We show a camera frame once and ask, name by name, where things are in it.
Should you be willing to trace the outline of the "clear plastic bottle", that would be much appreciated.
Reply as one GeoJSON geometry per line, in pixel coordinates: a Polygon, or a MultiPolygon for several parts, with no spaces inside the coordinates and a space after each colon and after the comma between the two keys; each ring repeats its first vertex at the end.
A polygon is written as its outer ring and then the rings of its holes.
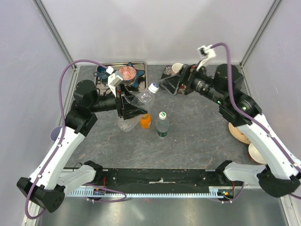
{"type": "MultiPolygon", "coordinates": [[[[150,92],[147,89],[141,91],[138,95],[136,95],[136,97],[133,99],[132,104],[136,105],[136,106],[140,106],[144,109],[146,109],[147,111],[150,110],[150,108],[152,107],[153,103],[155,101],[155,94],[150,92]]],[[[118,120],[118,127],[123,131],[123,132],[129,132],[131,131],[140,121],[140,119],[143,117],[144,115],[140,115],[140,116],[136,116],[132,119],[119,119],[118,120]]]]}

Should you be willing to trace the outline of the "blue white bottle cap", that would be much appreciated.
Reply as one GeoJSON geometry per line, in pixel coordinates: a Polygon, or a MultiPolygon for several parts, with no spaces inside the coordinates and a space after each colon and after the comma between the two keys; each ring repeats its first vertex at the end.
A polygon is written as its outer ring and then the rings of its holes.
{"type": "Polygon", "coordinates": [[[159,86],[156,83],[152,83],[149,87],[148,90],[152,93],[156,93],[159,90],[159,86]]]}

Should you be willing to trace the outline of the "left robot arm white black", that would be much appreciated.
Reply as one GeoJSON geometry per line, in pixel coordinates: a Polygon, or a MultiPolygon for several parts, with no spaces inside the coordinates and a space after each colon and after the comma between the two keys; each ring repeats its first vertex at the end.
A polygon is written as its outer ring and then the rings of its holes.
{"type": "Polygon", "coordinates": [[[63,120],[63,126],[42,163],[27,178],[21,177],[18,189],[26,197],[25,204],[35,203],[48,212],[56,211],[66,195],[80,186],[103,181],[102,166],[92,161],[79,169],[61,176],[61,172],[74,150],[86,138],[97,122],[97,112],[117,110],[123,119],[146,114],[149,106],[135,101],[124,84],[117,86],[114,96],[101,96],[90,80],[79,82],[73,93],[74,101],[63,120]]]}

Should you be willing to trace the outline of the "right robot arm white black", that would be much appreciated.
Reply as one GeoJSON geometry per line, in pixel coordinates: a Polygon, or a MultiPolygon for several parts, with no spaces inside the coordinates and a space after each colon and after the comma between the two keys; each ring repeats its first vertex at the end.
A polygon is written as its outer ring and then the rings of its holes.
{"type": "Polygon", "coordinates": [[[216,169],[218,184],[241,181],[259,185],[273,197],[292,194],[301,185],[301,161],[273,132],[255,100],[241,91],[243,81],[234,65],[217,66],[213,77],[204,66],[182,65],[176,73],[167,66],[159,85],[172,95],[197,92],[216,103],[222,117],[246,135],[266,161],[257,166],[224,161],[216,169]]]}

